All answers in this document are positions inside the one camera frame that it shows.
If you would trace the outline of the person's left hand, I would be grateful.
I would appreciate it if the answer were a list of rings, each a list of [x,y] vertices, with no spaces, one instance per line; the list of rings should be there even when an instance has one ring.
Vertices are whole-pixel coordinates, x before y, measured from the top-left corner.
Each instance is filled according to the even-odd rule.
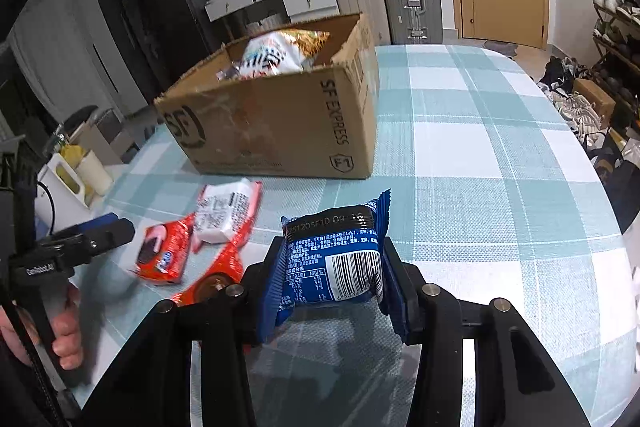
[[[73,283],[68,283],[66,294],[64,310],[51,321],[55,335],[52,350],[58,357],[62,369],[71,371],[81,367],[84,361],[84,350],[82,350],[78,311],[80,292]],[[1,335],[15,358],[31,366],[32,362],[29,361],[27,351],[4,310],[1,310]]]

